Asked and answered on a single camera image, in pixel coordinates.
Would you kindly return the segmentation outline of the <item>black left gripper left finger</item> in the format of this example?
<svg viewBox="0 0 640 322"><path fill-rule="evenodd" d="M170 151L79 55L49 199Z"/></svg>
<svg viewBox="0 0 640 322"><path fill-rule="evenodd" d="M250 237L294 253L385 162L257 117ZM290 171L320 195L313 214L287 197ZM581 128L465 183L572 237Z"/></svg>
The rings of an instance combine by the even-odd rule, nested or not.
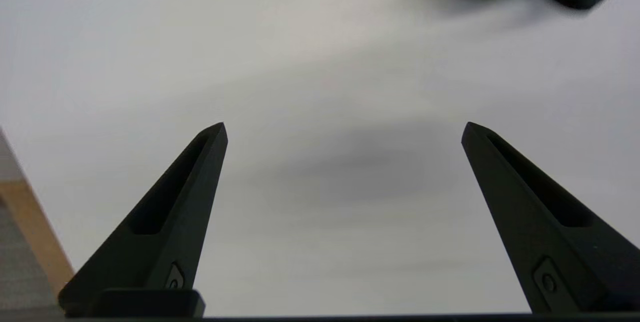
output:
<svg viewBox="0 0 640 322"><path fill-rule="evenodd" d="M201 318L194 289L227 149L223 123L187 145L73 278L66 318Z"/></svg>

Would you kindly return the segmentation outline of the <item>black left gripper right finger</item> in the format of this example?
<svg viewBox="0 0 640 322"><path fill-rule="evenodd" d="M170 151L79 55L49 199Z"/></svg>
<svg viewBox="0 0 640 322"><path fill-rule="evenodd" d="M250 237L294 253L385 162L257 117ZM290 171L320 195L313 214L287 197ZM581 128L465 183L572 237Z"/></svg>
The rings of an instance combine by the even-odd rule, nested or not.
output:
<svg viewBox="0 0 640 322"><path fill-rule="evenodd" d="M639 311L638 247L491 129L461 143L533 313Z"/></svg>

